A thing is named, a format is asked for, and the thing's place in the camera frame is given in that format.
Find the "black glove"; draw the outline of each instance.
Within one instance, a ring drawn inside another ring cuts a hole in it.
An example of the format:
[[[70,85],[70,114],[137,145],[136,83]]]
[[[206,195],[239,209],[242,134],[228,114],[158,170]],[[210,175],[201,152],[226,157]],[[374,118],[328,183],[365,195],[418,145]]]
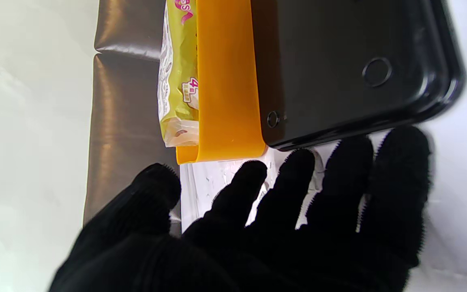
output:
[[[366,137],[343,140],[298,230],[313,154],[289,156],[245,227],[266,178],[250,161],[181,240],[167,235],[178,178],[150,166],[84,227],[51,291],[401,291],[418,264],[429,155],[413,127],[393,130],[375,161]]]

